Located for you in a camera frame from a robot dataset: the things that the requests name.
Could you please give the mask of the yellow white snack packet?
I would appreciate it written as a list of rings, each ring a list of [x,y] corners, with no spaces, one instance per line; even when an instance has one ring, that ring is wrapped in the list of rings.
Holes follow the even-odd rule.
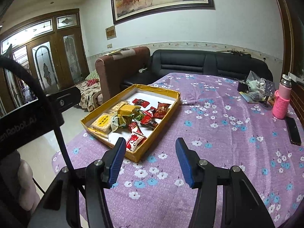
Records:
[[[111,119],[112,114],[103,113],[90,125],[90,128],[103,134],[109,134],[111,132]]]

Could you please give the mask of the red white snack sachet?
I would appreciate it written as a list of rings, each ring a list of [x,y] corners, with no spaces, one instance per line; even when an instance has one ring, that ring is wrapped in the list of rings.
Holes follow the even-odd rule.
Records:
[[[132,132],[129,139],[126,142],[126,148],[129,151],[134,151],[139,145],[146,140],[146,137],[142,134]]]

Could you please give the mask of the green pea snack packet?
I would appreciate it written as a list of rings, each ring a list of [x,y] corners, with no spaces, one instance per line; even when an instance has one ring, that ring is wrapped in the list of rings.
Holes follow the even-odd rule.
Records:
[[[112,132],[115,132],[119,128],[127,128],[134,120],[141,121],[143,117],[144,115],[142,112],[130,115],[121,115],[116,112],[111,118],[111,130]]]

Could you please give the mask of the gold foil snack packet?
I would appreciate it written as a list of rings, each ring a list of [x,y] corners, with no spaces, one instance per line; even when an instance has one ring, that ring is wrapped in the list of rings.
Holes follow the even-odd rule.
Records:
[[[125,104],[118,109],[117,113],[121,116],[132,116],[137,114],[140,109],[141,107],[138,105]]]

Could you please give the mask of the small red candy packet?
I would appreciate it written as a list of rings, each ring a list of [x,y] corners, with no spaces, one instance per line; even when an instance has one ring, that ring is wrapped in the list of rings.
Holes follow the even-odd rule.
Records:
[[[143,108],[146,108],[146,107],[150,104],[148,101],[142,100],[142,99],[134,99],[134,100],[132,101],[132,103],[133,103],[134,105],[138,105],[138,106],[141,106],[141,107],[143,107]]]

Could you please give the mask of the dark red snack packet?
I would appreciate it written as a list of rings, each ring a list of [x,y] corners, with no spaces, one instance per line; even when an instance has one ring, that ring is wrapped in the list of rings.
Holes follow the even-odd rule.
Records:
[[[153,118],[163,119],[169,110],[170,104],[158,102],[158,107],[153,115]]]

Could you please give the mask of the purple floral tablecloth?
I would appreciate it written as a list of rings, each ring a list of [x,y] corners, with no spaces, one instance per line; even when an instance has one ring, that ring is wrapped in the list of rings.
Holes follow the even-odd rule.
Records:
[[[154,82],[179,91],[181,104],[142,160],[124,160],[117,182],[105,190],[115,227],[189,225],[197,191],[183,178],[175,151],[179,137],[214,166],[239,166],[275,226],[300,209],[303,146],[291,144],[285,122],[248,104],[237,85],[228,78],[181,73]]]

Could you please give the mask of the black smartphone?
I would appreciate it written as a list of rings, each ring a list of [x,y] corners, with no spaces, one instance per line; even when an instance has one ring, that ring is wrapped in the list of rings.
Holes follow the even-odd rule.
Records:
[[[284,120],[287,126],[290,143],[293,145],[301,146],[301,138],[295,120],[287,116]]]

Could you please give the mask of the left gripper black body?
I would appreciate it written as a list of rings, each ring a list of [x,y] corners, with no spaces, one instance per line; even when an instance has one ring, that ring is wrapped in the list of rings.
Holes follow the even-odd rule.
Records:
[[[63,125],[62,113],[80,102],[81,93],[74,86],[46,98],[51,108],[36,99],[1,117],[1,159],[52,131],[53,120]]]

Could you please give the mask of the booklet on table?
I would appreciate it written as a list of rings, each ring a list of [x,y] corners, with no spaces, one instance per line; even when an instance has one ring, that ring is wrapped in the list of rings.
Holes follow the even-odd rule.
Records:
[[[264,100],[263,96],[259,92],[239,93],[248,104],[258,104],[259,102],[262,102]]]

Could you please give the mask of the yellow cardboard tray box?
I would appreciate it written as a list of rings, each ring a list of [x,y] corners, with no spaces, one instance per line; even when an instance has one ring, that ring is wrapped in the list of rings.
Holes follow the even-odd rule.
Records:
[[[141,121],[134,120],[127,128],[119,128],[115,132],[111,131],[109,134],[103,134],[90,128],[90,125],[101,114],[109,113],[114,116],[121,106],[125,104],[134,105],[132,103],[134,99],[142,99],[150,103],[146,108],[141,107],[139,110],[139,112],[142,112],[144,115]],[[169,110],[163,119],[153,118],[158,107],[158,102],[170,104]],[[134,84],[88,114],[81,120],[81,123],[89,134],[110,148],[114,147],[120,137],[124,138],[127,142],[132,132],[144,135],[146,140],[134,151],[126,149],[126,158],[137,163],[168,124],[169,119],[178,108],[179,103],[180,93],[177,91],[148,85]]]

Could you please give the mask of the small black box device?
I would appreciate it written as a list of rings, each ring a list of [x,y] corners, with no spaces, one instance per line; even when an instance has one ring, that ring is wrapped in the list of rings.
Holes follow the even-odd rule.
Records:
[[[240,81],[240,82],[238,83],[238,86],[237,86],[237,91],[238,91],[238,92],[247,93],[248,90],[249,90],[249,88],[248,88],[248,84],[247,84],[246,82]]]

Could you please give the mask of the black phone stand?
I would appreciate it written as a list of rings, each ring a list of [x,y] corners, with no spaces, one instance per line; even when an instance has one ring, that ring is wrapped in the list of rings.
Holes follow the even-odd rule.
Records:
[[[272,106],[268,103],[268,100],[270,97],[274,96],[276,87],[273,81],[266,80],[265,82],[265,90],[264,90],[264,101],[262,102],[262,105],[264,109],[271,110]]]

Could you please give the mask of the black leather sofa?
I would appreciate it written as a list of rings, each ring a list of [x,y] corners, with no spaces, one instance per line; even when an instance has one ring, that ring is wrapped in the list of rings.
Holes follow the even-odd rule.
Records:
[[[249,72],[260,78],[273,80],[273,74],[264,61],[239,51],[212,52],[194,50],[156,50],[143,73],[129,74],[120,83],[121,90],[133,84],[152,84],[170,73],[212,75],[233,80],[244,80]]]

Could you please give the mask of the wooden glass door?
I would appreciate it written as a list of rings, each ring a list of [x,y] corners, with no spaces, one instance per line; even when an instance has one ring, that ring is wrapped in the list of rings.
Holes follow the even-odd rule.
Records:
[[[5,53],[46,94],[79,84],[89,74],[79,9],[39,15],[1,33],[1,54]]]

